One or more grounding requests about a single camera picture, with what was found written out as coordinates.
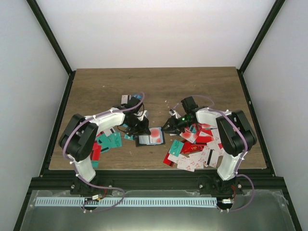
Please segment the black leather card holder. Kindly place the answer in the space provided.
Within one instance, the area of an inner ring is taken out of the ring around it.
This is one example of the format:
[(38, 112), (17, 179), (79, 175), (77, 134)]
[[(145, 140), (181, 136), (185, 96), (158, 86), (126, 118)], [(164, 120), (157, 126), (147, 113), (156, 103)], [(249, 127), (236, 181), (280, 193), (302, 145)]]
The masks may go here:
[(150, 135), (140, 135), (135, 139), (136, 147), (165, 144), (165, 136), (161, 127), (149, 128)]

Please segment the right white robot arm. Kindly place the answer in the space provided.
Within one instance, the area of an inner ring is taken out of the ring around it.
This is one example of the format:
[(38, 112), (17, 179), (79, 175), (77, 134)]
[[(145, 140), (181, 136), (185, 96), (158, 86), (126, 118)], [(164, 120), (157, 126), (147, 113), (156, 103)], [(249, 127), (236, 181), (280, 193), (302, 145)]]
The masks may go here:
[(179, 116), (175, 108), (170, 109), (171, 117), (162, 130), (167, 134), (180, 135), (193, 124), (208, 124), (218, 130), (218, 140), (226, 155), (217, 169), (220, 178), (214, 181), (214, 189), (224, 194), (231, 188), (230, 180), (237, 177), (239, 166), (256, 144), (257, 136), (242, 110), (230, 112), (198, 106), (192, 96), (183, 99), (181, 104), (185, 115)]

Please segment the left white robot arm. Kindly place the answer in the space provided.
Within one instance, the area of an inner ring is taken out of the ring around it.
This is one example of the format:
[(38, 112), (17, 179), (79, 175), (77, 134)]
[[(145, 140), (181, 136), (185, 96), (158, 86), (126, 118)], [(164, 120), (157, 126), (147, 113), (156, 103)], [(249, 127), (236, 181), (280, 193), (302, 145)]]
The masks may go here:
[(127, 126), (124, 133), (128, 136), (151, 134), (143, 98), (132, 96), (127, 103), (114, 106), (96, 115), (75, 114), (60, 136), (58, 143), (63, 156), (73, 165), (76, 176), (83, 180), (81, 188), (87, 194), (94, 194), (98, 190), (98, 182), (93, 179), (96, 172), (90, 159), (97, 136), (102, 131), (123, 124)]

